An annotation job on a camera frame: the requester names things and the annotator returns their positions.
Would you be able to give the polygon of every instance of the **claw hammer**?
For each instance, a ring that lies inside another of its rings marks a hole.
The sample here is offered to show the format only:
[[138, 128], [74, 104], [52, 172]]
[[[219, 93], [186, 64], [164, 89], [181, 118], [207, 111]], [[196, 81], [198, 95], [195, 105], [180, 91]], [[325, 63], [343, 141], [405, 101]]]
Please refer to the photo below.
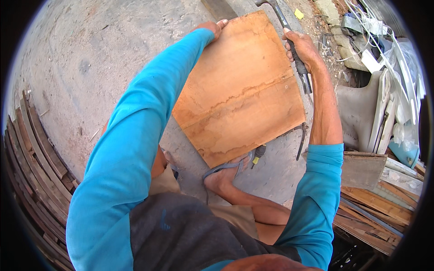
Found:
[[[276, 0], [256, 0], [255, 5], [257, 7], [260, 7], [262, 4], [267, 3], [269, 4], [274, 12], [277, 15], [277, 18], [280, 21], [280, 24], [283, 28], [288, 28], [291, 30], [291, 27], [288, 24], [288, 21], [285, 19], [285, 16], [283, 15], [282, 11], [279, 8], [279, 5], [277, 5]], [[309, 77], [307, 76], [308, 72], [306, 70], [306, 67], [304, 66], [303, 61], [299, 58], [297, 55], [296, 49], [294, 48], [294, 43], [287, 39], [289, 46], [291, 47], [291, 53], [293, 54], [294, 61], [296, 63], [297, 72], [300, 76], [301, 83], [303, 84], [304, 94], [311, 94], [312, 93], [312, 87], [310, 86]]]

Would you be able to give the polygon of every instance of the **hand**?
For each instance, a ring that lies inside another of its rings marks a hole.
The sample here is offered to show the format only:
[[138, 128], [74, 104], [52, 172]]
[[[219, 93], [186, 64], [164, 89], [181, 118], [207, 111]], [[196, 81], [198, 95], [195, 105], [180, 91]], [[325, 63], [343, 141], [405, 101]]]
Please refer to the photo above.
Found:
[[[312, 73], [318, 68], [325, 67], [324, 61], [318, 53], [315, 45], [313, 45], [312, 40], [309, 35], [302, 34], [297, 31], [290, 31], [288, 28], [283, 29], [283, 40], [291, 40], [294, 43], [295, 50], [300, 60], [303, 61], [308, 73]], [[291, 47], [289, 43], [285, 43], [286, 56], [290, 62], [294, 62], [293, 54], [291, 52]]]
[[228, 23], [228, 20], [226, 20], [226, 19], [218, 21], [217, 23], [207, 21], [206, 23], [201, 23], [200, 25], [198, 25], [196, 28], [191, 30], [191, 32], [193, 32], [194, 30], [199, 29], [199, 28], [209, 29], [214, 33], [215, 38], [213, 39], [213, 41], [215, 41], [220, 36], [221, 30], [227, 25], [227, 23]]

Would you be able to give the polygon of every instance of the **yellow paper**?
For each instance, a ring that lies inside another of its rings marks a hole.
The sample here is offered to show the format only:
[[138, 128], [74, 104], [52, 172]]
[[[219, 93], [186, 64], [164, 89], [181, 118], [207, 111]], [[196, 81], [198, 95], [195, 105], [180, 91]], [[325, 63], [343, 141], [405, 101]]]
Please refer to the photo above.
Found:
[[304, 14], [303, 14], [299, 9], [296, 9], [296, 10], [295, 10], [294, 15], [295, 15], [295, 16], [297, 17], [297, 19], [299, 19], [299, 20], [303, 19], [303, 17], [304, 17]]

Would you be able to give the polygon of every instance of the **screwdriver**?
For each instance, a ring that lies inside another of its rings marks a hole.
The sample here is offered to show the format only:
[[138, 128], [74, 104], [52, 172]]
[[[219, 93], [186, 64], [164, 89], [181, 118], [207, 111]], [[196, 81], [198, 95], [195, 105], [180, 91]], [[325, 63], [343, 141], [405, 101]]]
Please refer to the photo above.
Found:
[[264, 145], [261, 145], [261, 146], [256, 148], [255, 158], [252, 161], [253, 165], [252, 165], [251, 169], [258, 163], [259, 158], [261, 158], [264, 155], [266, 147], [267, 147], [267, 145], [264, 144]]

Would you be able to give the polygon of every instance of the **right hand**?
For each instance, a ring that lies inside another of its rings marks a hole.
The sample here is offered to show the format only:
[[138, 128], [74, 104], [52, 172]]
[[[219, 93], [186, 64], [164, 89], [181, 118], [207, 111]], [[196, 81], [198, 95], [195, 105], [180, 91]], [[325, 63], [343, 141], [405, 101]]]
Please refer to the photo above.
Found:
[[[295, 50], [300, 60], [303, 61], [308, 73], [312, 73], [317, 68], [325, 66], [324, 61], [318, 53], [317, 48], [313, 44], [309, 35], [302, 34], [297, 31], [291, 31], [288, 28], [283, 29], [283, 40], [291, 40], [294, 43]], [[289, 43], [285, 43], [286, 56], [290, 62], [294, 62], [293, 54]]]

